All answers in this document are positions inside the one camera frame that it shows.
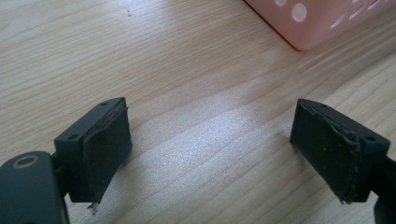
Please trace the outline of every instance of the wood grain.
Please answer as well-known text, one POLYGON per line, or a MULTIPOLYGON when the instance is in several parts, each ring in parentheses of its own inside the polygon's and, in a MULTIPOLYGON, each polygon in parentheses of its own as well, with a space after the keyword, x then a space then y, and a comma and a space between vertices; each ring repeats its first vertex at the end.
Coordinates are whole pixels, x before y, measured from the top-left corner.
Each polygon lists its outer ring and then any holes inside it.
POLYGON ((395 85, 395 8, 297 51, 243 1, 0 1, 0 163, 130 107, 133 153, 72 223, 374 223, 376 196, 341 205, 290 125, 307 98, 396 142, 395 85))

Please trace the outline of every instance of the pink basket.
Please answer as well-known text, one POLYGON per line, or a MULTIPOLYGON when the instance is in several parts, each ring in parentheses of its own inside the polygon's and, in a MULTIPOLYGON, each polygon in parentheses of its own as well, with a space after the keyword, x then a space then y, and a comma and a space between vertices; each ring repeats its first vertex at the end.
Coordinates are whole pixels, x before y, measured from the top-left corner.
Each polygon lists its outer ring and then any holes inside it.
POLYGON ((311 49, 374 15, 396 0, 246 0, 295 48, 311 49))

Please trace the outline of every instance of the table surface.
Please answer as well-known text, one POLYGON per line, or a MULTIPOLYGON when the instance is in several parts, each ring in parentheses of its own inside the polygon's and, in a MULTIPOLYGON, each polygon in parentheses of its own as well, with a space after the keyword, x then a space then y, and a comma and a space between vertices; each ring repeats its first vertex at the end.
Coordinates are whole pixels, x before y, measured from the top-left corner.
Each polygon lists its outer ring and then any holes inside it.
POLYGON ((241 0, 0 1, 0 163, 127 99, 133 152, 72 223, 374 223, 290 127, 306 98, 396 142, 395 86, 396 9, 298 51, 241 0))

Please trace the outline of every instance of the hole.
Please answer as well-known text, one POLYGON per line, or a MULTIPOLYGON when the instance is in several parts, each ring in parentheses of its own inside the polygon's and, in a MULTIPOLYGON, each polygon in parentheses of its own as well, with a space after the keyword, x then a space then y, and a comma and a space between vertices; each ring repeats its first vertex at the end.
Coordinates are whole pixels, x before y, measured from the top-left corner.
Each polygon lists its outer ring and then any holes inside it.
POLYGON ((35 164, 37 161, 38 161, 38 156, 30 155, 30 156, 25 156, 25 157, 18 159, 17 161, 15 161, 12 164, 12 166, 16 169, 21 169, 21 168, 31 166, 31 165, 35 164))
POLYGON ((367 140, 369 140, 369 141, 372 141, 372 142, 374 142, 376 139, 374 138, 374 137, 372 137, 372 136, 366 136, 366 139, 367 140))
POLYGON ((341 23, 341 21, 343 21, 345 16, 346 16, 346 13, 344 15, 338 17, 337 20, 335 20, 334 23, 330 26, 330 28, 333 29, 336 26, 338 26, 341 23))
POLYGON ((78 134, 73 133, 73 134, 70 134, 70 135, 67 137, 67 139, 73 140, 73 139, 76 139, 77 137, 78 137, 78 134))
POLYGON ((306 19, 306 7, 303 3, 297 3, 291 10, 291 16, 297 22, 303 22, 306 19))
POLYGON ((353 18, 357 17, 363 11, 364 4, 361 5, 356 12, 349 16, 349 19, 352 20, 353 18))
POLYGON ((288 3, 288 0, 275 0, 275 3, 280 6, 283 7, 286 5, 286 3, 288 3))
POLYGON ((373 9, 374 7, 376 7, 376 5, 378 5, 378 0, 374 0, 369 7, 367 7, 368 10, 373 9))

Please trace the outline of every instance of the wooden table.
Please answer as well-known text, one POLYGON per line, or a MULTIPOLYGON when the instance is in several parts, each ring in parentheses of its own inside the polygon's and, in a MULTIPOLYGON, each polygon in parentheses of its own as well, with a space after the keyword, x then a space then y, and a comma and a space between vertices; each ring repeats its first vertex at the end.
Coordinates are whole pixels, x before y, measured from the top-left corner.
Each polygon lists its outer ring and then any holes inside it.
POLYGON ((72 223, 374 223, 376 196, 341 205, 290 125, 307 98, 395 143, 395 87, 395 8, 297 51, 240 0, 0 1, 0 163, 130 107, 133 152, 72 223))

